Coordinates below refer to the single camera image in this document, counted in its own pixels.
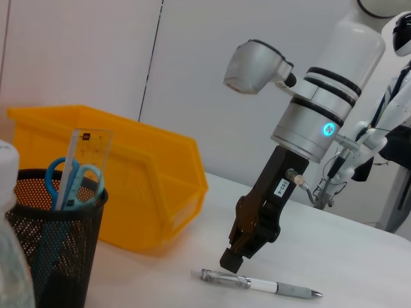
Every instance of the clear bottle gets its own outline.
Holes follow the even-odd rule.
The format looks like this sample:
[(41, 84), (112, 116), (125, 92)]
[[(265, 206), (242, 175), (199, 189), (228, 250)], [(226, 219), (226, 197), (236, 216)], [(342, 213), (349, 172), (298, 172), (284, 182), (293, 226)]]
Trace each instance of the clear bottle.
[(23, 251), (5, 213), (15, 204), (19, 168), (15, 148), (0, 141), (0, 308), (35, 308), (33, 284)]

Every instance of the table surface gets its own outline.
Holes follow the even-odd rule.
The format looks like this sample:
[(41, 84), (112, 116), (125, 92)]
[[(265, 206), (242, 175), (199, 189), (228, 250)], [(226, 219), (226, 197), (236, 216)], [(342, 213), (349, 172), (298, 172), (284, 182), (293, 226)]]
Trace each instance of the table surface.
[(239, 274), (310, 287), (323, 298), (302, 300), (191, 278), (193, 269), (221, 270), (235, 204), (250, 190), (217, 176), (207, 179), (202, 213), (167, 247), (143, 255), (98, 243), (86, 308), (411, 306), (411, 242), (292, 201), (281, 215), (278, 240), (245, 259)]

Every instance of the pen holder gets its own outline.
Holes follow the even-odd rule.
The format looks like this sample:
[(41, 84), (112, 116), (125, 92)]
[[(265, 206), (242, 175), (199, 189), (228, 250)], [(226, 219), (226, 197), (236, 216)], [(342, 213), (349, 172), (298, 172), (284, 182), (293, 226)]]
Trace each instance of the pen holder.
[[(83, 308), (107, 191), (95, 206), (51, 211), (45, 169), (20, 170), (16, 206), (6, 218), (20, 241), (33, 279), (37, 308)], [(58, 189), (62, 172), (55, 171)], [(78, 199), (90, 199), (97, 183), (84, 178)]]

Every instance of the yellow storage bin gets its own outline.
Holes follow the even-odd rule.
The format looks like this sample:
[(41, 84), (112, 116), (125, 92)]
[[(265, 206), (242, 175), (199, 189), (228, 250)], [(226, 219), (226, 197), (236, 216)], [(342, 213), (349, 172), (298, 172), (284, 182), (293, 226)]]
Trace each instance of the yellow storage bin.
[(196, 142), (86, 106), (9, 108), (20, 168), (67, 154), (74, 128), (113, 131), (104, 172), (109, 192), (99, 238), (127, 250), (175, 237), (201, 210), (207, 182)]

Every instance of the pen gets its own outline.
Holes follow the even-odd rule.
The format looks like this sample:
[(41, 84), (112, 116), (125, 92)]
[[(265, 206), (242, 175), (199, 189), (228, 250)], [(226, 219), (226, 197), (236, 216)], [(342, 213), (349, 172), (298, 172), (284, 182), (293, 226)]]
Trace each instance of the pen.
[(241, 289), (253, 289), (263, 292), (269, 292), (279, 295), (286, 295), (298, 298), (311, 300), (313, 298), (321, 298), (322, 294), (308, 289), (307, 287), (297, 287), (291, 284), (283, 284), (280, 282), (270, 282), (246, 276), (237, 276), (229, 273), (221, 273), (219, 271), (211, 271), (202, 269), (201, 272), (191, 271), (191, 276), (199, 278), (210, 284), (220, 284), (229, 287), (238, 287)]

